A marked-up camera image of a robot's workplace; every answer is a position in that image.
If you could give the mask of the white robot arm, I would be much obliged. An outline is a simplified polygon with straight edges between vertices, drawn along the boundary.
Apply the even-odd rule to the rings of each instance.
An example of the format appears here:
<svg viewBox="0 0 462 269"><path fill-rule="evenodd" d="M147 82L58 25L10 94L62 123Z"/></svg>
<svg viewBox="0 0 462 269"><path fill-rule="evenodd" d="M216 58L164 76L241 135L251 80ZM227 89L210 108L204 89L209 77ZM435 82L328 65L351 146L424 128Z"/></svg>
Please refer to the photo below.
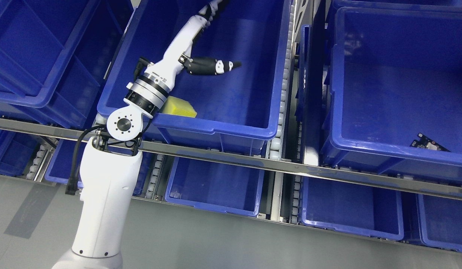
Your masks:
<svg viewBox="0 0 462 269"><path fill-rule="evenodd" d="M153 119L173 90L183 56L163 57L147 63L127 85L125 107L116 109L106 124L94 126L100 134L89 138L80 169L72 163L66 194L83 184L83 209L74 242L53 265L54 269L121 269L121 243L125 219L142 163L140 140L143 118Z"/></svg>

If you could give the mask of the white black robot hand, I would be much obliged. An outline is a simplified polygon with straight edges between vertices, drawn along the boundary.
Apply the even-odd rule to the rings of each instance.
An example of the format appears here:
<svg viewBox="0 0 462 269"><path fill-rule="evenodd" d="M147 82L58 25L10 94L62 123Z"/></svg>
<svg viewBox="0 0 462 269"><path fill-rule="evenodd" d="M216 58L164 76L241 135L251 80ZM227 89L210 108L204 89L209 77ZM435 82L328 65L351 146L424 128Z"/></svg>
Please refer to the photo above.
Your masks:
<svg viewBox="0 0 462 269"><path fill-rule="evenodd" d="M228 3L227 0L212 0L190 17L173 38L162 59L154 64L148 63L144 73L136 78L134 85L140 85L149 91L160 90L164 94L169 94L175 86L176 76L183 69L192 75L221 75L240 67L242 64L238 61L191 57L193 45L200 34Z"/></svg>

